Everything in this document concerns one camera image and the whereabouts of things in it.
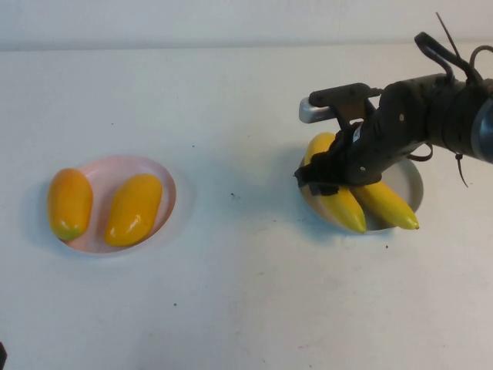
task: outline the yellow mango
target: yellow mango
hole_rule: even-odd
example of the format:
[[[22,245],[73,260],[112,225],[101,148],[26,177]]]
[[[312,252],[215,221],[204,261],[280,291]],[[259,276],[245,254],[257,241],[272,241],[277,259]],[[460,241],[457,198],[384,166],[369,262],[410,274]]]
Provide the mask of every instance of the yellow mango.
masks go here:
[[[128,179],[113,197],[105,242],[127,247],[145,239],[153,228],[162,195],[163,185],[152,174]]]
[[[50,184],[46,208],[59,239],[71,241],[84,234],[92,209],[92,188],[84,173],[75,168],[59,171]]]

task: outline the pink plate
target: pink plate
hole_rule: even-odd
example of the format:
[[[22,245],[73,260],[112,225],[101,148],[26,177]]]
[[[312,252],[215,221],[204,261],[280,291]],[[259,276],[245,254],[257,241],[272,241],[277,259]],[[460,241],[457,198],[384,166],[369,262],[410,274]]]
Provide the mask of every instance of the pink plate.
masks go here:
[[[109,156],[101,160],[89,162],[79,168],[88,178],[92,186],[93,200],[89,228],[81,237],[66,242],[77,251],[90,254],[110,254],[124,251],[130,247],[111,247],[104,241],[106,223],[113,194],[127,179],[138,173],[152,173],[163,184],[163,197],[159,205],[154,227],[146,240],[153,236],[168,220],[176,201],[175,182],[166,168],[159,163],[142,156]]]

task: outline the white table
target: white table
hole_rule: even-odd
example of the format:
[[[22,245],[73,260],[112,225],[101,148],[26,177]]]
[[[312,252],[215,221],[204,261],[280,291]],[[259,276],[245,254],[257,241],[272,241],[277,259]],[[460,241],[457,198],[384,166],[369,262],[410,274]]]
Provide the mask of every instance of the white table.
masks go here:
[[[490,369],[493,166],[464,159],[466,189],[437,149],[421,229],[363,237],[293,178],[337,129],[299,122],[311,91],[435,72],[411,44],[0,53],[6,370]],[[142,249],[84,257],[50,234],[46,185],[114,153],[166,166],[176,210]]]

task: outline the mango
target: mango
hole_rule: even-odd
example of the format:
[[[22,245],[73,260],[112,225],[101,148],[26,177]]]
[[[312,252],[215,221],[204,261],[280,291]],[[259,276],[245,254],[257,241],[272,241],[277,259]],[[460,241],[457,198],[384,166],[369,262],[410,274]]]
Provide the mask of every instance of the mango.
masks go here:
[[[156,176],[141,173],[130,177],[113,196],[105,242],[127,247],[145,239],[153,228],[162,195],[163,185]]]
[[[46,209],[57,238],[71,241],[83,235],[92,209],[92,188],[84,173],[75,168],[59,171],[50,184]]]

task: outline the white wall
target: white wall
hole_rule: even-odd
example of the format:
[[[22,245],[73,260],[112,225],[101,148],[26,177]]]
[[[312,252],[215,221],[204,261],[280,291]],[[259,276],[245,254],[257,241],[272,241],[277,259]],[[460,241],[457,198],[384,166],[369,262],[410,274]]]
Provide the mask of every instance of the white wall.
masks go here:
[[[493,39],[492,0],[0,0],[0,49]]]

